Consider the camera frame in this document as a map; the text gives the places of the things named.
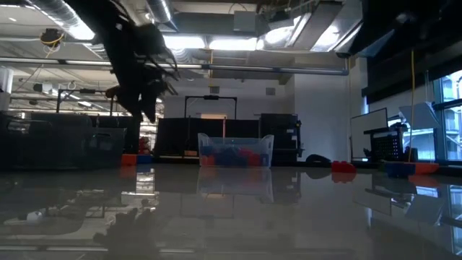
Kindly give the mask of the grey translucent bin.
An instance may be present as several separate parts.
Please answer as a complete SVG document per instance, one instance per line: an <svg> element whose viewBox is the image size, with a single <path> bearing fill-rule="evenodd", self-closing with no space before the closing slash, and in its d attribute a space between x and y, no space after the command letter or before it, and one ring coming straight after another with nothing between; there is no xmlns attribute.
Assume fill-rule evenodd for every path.
<svg viewBox="0 0 462 260"><path fill-rule="evenodd" d="M0 113L0 170L77 170L121 165L126 130L86 115Z"/></svg>

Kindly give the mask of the red rectangular block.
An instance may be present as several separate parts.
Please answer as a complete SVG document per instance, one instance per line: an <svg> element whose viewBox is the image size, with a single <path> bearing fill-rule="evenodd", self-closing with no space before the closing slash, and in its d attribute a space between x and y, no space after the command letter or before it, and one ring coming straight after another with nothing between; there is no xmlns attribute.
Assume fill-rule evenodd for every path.
<svg viewBox="0 0 462 260"><path fill-rule="evenodd" d="M356 173L357 169L347 161L333 161L331 163L331 171L333 173Z"/></svg>

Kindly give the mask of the white pillar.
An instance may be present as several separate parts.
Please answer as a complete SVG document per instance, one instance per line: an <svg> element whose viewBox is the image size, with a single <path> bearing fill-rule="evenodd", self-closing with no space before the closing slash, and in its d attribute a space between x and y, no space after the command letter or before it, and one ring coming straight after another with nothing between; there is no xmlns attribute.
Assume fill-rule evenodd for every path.
<svg viewBox="0 0 462 260"><path fill-rule="evenodd" d="M7 111L11 102L14 71L0 67L0 111Z"/></svg>

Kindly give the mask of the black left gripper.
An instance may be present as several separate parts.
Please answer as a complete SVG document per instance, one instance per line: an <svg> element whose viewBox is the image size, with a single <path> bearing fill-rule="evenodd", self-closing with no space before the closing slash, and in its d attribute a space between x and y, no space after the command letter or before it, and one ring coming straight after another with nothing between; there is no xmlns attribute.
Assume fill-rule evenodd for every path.
<svg viewBox="0 0 462 260"><path fill-rule="evenodd" d="M112 57L109 59L111 74L116 76L118 84L105 91L107 98L122 100L122 106L134 117L142 121L142 110L151 123L156 121L157 98L167 90L166 77L170 72L158 66L140 62L135 57Z"/></svg>

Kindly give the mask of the silver angled ceiling duct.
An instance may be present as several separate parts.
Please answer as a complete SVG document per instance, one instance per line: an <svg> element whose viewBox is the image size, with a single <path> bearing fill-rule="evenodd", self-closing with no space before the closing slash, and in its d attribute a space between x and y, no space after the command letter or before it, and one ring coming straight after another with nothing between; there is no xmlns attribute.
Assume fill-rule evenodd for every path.
<svg viewBox="0 0 462 260"><path fill-rule="evenodd" d="M256 50L271 53L329 53L348 43L362 23L362 0L287 0L260 14L269 31Z"/></svg>

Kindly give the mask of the black partition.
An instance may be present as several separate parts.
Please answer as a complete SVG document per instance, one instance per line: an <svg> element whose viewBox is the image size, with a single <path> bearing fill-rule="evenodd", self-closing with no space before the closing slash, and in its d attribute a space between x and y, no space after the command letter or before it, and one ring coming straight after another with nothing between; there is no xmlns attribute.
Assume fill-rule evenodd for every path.
<svg viewBox="0 0 462 260"><path fill-rule="evenodd" d="M132 116L89 116L74 113L31 113L32 120L48 121L54 126L85 126L108 129L125 129L123 152L137 154L140 122Z"/></svg>
<svg viewBox="0 0 462 260"><path fill-rule="evenodd" d="M154 156L183 156L198 152L198 134L222 137L222 119L161 118L157 127ZM227 119L226 137L258 138L259 120Z"/></svg>

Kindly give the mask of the black cabinet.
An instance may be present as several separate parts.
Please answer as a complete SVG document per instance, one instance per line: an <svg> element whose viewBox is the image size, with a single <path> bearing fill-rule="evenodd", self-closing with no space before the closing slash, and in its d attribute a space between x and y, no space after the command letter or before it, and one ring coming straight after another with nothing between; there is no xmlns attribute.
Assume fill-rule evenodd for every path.
<svg viewBox="0 0 462 260"><path fill-rule="evenodd" d="M301 121L297 114L262 113L260 117L261 136L273 135L274 144L271 165L283 166L297 162L302 156L300 141Z"/></svg>

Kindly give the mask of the white paper sheet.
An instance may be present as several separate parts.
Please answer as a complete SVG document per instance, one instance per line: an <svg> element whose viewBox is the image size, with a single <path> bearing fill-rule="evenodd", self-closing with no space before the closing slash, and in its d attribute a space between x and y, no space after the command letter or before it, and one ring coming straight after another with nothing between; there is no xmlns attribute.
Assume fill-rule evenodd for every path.
<svg viewBox="0 0 462 260"><path fill-rule="evenodd" d="M412 130L440 128L440 123L430 102L401 106L398 109Z"/></svg>

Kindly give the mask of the clear plastic bin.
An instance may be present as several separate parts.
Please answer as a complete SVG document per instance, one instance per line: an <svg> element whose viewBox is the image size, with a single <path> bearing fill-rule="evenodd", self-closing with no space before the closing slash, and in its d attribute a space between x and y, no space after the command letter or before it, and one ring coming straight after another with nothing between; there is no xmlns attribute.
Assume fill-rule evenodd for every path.
<svg viewBox="0 0 462 260"><path fill-rule="evenodd" d="M220 166L216 167L237 167L237 168L270 168L271 159L273 152L274 136L266 135L262 139L258 138L234 138L234 137L209 137L206 134L198 134L198 150L201 146L214 146L215 155L222 149L228 147L235 147L237 150L240 148L250 149L254 152L254 155L245 160L241 157L238 159L238 163L235 166Z"/></svg>

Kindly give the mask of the ceiling light panel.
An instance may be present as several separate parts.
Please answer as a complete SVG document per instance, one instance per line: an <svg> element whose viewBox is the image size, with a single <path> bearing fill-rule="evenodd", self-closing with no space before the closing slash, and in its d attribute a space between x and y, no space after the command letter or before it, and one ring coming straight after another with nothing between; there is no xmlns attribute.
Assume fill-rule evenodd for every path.
<svg viewBox="0 0 462 260"><path fill-rule="evenodd" d="M218 51L254 51L256 50L256 45L257 38L223 38L213 40L209 44L209 48Z"/></svg>
<svg viewBox="0 0 462 260"><path fill-rule="evenodd" d="M170 49L200 49L206 44L201 36L164 35L165 45Z"/></svg>

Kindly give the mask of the black station frame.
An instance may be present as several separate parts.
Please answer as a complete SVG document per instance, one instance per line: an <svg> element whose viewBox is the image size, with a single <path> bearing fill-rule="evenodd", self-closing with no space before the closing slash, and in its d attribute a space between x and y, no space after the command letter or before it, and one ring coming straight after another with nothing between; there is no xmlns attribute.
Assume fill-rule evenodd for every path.
<svg viewBox="0 0 462 260"><path fill-rule="evenodd" d="M184 110L183 110L183 117L187 118L187 110L188 110L188 100L190 98L195 98L195 99L203 99L203 100L220 100L220 99L226 99L226 100L233 100L235 102L235 108L234 108L234 119L237 119L237 97L221 97L218 95L186 95L184 97Z"/></svg>
<svg viewBox="0 0 462 260"><path fill-rule="evenodd" d="M61 112L63 102L73 102L83 108L95 109L96 113L108 113L112 116L114 113L114 97L106 97L104 90L94 90L88 88L82 89L58 89L56 91L56 109L55 112Z"/></svg>

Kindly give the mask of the whiteboard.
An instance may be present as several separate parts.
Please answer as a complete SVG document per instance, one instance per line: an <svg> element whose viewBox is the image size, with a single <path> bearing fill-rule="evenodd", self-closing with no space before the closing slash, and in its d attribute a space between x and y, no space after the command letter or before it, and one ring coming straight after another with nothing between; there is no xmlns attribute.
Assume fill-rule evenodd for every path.
<svg viewBox="0 0 462 260"><path fill-rule="evenodd" d="M352 159L366 157L364 149L371 150L370 135L366 131L388 126L387 108L381 108L350 119Z"/></svg>

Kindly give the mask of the long silver ceiling duct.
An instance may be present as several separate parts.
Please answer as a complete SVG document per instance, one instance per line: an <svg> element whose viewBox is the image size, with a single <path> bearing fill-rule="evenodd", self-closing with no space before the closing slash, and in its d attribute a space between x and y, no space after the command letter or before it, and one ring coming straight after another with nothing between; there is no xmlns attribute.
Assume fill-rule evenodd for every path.
<svg viewBox="0 0 462 260"><path fill-rule="evenodd" d="M102 54L102 43L93 43L95 33L64 0L25 0L89 50Z"/></svg>

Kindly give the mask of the red background object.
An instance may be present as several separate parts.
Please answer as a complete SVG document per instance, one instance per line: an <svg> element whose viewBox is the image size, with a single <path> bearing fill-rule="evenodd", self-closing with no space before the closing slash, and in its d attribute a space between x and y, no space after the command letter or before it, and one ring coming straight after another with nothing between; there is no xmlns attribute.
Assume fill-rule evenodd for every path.
<svg viewBox="0 0 462 260"><path fill-rule="evenodd" d="M151 146L150 146L150 139L147 136L142 136L139 138L139 155L150 155L151 154Z"/></svg>

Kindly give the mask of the horizontal ceiling pipe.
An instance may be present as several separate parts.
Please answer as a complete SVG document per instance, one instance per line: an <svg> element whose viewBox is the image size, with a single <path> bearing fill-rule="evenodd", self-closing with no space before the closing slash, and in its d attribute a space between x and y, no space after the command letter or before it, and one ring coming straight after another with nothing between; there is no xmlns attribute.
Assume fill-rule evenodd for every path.
<svg viewBox="0 0 462 260"><path fill-rule="evenodd" d="M42 64L60 66L96 66L111 67L109 61L85 61L54 58L17 58L0 56L0 63L7 64ZM189 70L229 70L238 72L266 72L278 74L319 74L346 76L348 69L321 69L302 67L280 67L280 66L246 66L246 65L223 65L223 64L177 64L177 69Z"/></svg>

